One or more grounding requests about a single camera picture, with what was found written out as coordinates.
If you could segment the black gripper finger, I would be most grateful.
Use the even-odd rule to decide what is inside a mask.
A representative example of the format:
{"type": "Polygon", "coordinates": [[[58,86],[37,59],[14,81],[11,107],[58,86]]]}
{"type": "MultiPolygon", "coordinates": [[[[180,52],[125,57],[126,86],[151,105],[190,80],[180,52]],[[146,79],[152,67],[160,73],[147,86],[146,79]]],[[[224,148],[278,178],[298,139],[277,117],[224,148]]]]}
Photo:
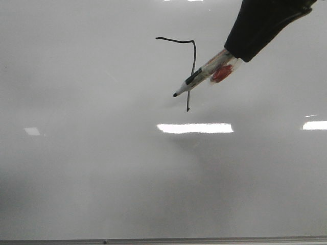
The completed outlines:
{"type": "Polygon", "coordinates": [[[315,1],[242,1],[224,48],[249,62],[288,24],[308,15],[315,1]]]}

